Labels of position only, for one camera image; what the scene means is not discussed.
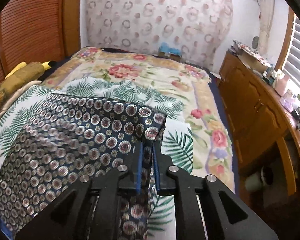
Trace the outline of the navy patterned satin garment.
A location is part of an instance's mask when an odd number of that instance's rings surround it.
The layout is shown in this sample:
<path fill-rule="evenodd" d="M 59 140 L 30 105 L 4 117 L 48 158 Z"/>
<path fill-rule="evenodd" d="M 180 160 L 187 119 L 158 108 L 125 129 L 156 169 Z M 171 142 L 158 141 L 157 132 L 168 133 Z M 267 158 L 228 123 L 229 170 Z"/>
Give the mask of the navy patterned satin garment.
<path fill-rule="evenodd" d="M 1 227 L 14 239 L 81 176 L 105 175 L 141 141 L 141 192 L 122 199 L 119 239 L 146 239 L 152 142 L 162 138 L 165 122 L 164 113 L 132 102 L 51 94 L 23 123 L 1 167 Z"/>

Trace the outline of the floral bed quilt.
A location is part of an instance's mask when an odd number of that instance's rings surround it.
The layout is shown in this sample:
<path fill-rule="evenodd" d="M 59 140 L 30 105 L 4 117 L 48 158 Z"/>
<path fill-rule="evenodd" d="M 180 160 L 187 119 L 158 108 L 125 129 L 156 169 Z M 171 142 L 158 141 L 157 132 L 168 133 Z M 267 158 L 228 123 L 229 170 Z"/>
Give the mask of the floral bed quilt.
<path fill-rule="evenodd" d="M 224 107 L 210 74 L 168 59 L 94 47 L 78 51 L 45 81 L 37 79 L 18 89 L 3 105 L 0 178 L 3 162 L 23 123 L 53 93 L 122 100 L 164 113 L 164 132 L 158 140 L 162 153 L 190 174 L 213 174 L 235 190 L 234 150 Z M 153 199 L 146 239 L 175 239 L 174 199 L 159 196 L 155 183 L 150 192 Z M 0 229 L 10 239 L 1 224 Z"/>

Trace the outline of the wooden side cabinet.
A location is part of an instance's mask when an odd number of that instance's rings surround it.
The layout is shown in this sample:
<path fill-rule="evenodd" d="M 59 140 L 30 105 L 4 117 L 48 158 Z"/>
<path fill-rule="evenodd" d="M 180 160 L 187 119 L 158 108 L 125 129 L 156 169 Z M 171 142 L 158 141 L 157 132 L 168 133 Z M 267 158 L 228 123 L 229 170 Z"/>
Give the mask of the wooden side cabinet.
<path fill-rule="evenodd" d="M 240 196 L 268 207 L 300 192 L 300 130 L 275 90 L 229 51 L 218 85 L 238 159 Z"/>

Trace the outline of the gold embroidered pillow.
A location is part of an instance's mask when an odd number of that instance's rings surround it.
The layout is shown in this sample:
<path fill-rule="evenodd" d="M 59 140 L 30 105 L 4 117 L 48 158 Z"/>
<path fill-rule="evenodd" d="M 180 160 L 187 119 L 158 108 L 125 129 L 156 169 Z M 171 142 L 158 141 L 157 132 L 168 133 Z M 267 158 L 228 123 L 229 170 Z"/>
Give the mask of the gold embroidered pillow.
<path fill-rule="evenodd" d="M 21 74 L 16 73 L 2 81 L 0 84 L 0 110 L 18 89 L 37 79 L 36 77 L 22 77 Z"/>

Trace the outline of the pink jug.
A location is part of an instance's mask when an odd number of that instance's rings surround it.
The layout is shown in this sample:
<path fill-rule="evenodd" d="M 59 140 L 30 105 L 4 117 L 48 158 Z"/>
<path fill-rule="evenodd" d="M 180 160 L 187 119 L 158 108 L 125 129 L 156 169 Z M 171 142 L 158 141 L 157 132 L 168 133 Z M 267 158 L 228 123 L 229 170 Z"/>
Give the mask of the pink jug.
<path fill-rule="evenodd" d="M 279 96 L 283 97 L 288 89 L 288 81 L 290 80 L 288 75 L 285 75 L 284 77 L 278 77 L 276 79 L 276 83 L 274 86 L 275 91 Z"/>

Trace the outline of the yellow Pikachu plush toy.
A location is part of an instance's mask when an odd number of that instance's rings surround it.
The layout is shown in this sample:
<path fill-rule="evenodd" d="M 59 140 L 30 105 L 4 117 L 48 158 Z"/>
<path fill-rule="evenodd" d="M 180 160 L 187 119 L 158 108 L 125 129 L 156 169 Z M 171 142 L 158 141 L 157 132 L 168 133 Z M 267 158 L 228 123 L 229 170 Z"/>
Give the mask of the yellow Pikachu plush toy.
<path fill-rule="evenodd" d="M 14 74 L 21 74 L 22 77 L 41 77 L 45 72 L 55 67 L 56 61 L 47 62 L 31 62 L 27 64 L 26 62 L 21 62 L 16 65 L 6 76 L 5 79 L 9 78 Z"/>

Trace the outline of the cardboard box with clutter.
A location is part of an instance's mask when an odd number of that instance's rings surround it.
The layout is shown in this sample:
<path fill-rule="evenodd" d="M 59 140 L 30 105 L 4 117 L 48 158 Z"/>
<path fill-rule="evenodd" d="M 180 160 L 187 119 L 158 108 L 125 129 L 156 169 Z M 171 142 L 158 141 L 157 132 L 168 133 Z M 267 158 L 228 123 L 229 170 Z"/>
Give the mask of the cardboard box with clutter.
<path fill-rule="evenodd" d="M 236 51 L 236 54 L 243 64 L 261 74 L 267 71 L 268 68 L 271 68 L 271 64 L 264 57 L 262 57 L 258 51 L 237 40 L 233 40 L 233 42 L 233 47 Z"/>

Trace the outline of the blue item on box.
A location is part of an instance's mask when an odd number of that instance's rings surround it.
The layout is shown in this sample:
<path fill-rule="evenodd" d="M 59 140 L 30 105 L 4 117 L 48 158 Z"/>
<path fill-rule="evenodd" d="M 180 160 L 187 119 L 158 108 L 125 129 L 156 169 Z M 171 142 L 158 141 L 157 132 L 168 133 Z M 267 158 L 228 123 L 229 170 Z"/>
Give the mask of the blue item on box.
<path fill-rule="evenodd" d="M 180 62 L 181 50 L 177 48 L 172 48 L 166 42 L 162 42 L 158 50 L 158 57 Z"/>

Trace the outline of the grey zebra window blind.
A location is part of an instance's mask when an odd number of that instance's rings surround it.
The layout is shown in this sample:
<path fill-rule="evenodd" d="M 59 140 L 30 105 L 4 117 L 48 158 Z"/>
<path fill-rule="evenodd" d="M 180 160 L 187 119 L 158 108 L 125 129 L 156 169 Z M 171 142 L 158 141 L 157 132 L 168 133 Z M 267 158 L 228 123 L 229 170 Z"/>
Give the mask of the grey zebra window blind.
<path fill-rule="evenodd" d="M 296 15 L 283 70 L 300 88 L 300 20 Z"/>

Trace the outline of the small round fan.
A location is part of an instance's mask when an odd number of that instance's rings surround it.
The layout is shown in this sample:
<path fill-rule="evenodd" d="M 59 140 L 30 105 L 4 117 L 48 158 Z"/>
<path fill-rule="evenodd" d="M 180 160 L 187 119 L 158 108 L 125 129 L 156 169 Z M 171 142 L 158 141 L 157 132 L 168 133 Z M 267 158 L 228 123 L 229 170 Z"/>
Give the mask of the small round fan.
<path fill-rule="evenodd" d="M 259 42 L 259 37 L 258 36 L 254 36 L 253 40 L 251 42 L 251 47 L 256 50 L 258 48 L 258 42 Z"/>

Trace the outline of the brown louvered wardrobe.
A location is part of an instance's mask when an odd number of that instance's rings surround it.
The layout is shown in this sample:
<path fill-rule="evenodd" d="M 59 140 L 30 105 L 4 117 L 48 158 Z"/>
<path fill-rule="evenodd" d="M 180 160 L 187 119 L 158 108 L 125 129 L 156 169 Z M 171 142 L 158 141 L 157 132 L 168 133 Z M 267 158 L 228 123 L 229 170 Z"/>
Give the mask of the brown louvered wardrobe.
<path fill-rule="evenodd" d="M 80 0 L 0 0 L 0 83 L 21 62 L 61 61 L 81 47 Z"/>

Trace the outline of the circle patterned sheer curtain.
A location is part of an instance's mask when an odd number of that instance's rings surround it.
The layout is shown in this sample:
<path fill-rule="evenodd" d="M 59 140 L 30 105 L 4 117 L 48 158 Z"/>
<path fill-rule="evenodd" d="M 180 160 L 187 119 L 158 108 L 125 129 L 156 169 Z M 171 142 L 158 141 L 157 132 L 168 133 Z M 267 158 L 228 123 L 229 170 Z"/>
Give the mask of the circle patterned sheer curtain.
<path fill-rule="evenodd" d="M 208 69 L 233 15 L 232 0 L 85 0 L 85 8 L 91 46 L 155 55 L 166 42 Z"/>

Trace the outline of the beige tied side curtain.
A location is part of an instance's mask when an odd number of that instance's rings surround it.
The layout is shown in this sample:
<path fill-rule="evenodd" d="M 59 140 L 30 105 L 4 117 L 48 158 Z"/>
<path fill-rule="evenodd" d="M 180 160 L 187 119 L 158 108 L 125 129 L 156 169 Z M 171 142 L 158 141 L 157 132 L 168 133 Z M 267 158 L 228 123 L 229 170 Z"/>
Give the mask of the beige tied side curtain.
<path fill-rule="evenodd" d="M 266 54 L 268 50 L 274 7 L 275 0 L 260 0 L 260 33 L 257 49 L 260 55 Z"/>

